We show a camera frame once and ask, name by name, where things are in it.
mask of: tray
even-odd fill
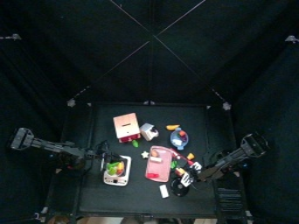
[[[162,159],[162,162],[155,162],[151,160],[153,150],[155,150],[159,154],[159,157]],[[145,176],[158,182],[167,182],[170,178],[170,172],[171,172],[171,163],[173,163],[173,152],[170,149],[162,147],[162,146],[153,146],[150,150],[150,158],[147,161],[147,167],[146,167],[146,173]],[[159,177],[149,177],[149,174],[158,174]]]

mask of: black table surface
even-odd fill
[[[147,142],[143,137],[138,139],[138,148],[131,143],[121,143],[117,136],[114,117],[130,113],[137,114],[139,126],[150,123],[159,131],[159,137],[153,141]],[[93,104],[91,107],[78,106],[70,110],[63,140],[75,142],[81,147],[91,148],[107,140],[111,151],[133,158],[126,186],[105,184],[101,161],[94,161],[93,168],[81,182],[78,198],[73,197],[78,200],[74,209],[78,214],[189,218],[216,216],[212,183],[194,183],[189,194],[178,197],[171,191],[173,175],[166,183],[146,178],[147,159],[143,159],[142,153],[149,152],[154,145],[174,148],[170,138],[173,132],[166,129],[169,124],[181,124],[182,129],[189,133],[190,142],[181,153],[187,156],[191,152],[195,155],[195,161],[202,165],[208,165],[209,160],[205,158],[213,153],[212,147],[220,150],[234,146],[230,116],[222,108]],[[167,186],[170,197],[166,199],[161,194],[161,185]],[[66,198],[67,196],[61,196],[61,193],[55,192],[53,197]]]

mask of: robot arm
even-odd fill
[[[86,151],[81,148],[74,147],[75,143],[53,143],[34,137],[34,133],[30,129],[21,128],[13,137],[11,148],[14,150],[23,151],[31,146],[35,148],[46,149],[54,152],[67,152],[71,155],[85,158]]]

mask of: black backdrop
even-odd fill
[[[230,102],[238,139],[258,130],[273,146],[248,175],[250,208],[297,222],[299,49],[285,40],[298,10],[298,1],[2,2],[0,37],[23,38],[0,39],[2,216],[39,212],[51,167],[46,153],[6,153],[6,140],[25,126],[58,141],[75,97]]]

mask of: black curtain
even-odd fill
[[[299,223],[298,60],[299,45],[290,43],[234,106],[238,139],[256,130],[272,147],[248,173],[250,209],[270,223]]]
[[[10,136],[25,127],[61,141],[67,102],[18,41],[2,40],[0,65],[0,222],[7,223],[42,211],[53,174],[50,153],[10,150]]]

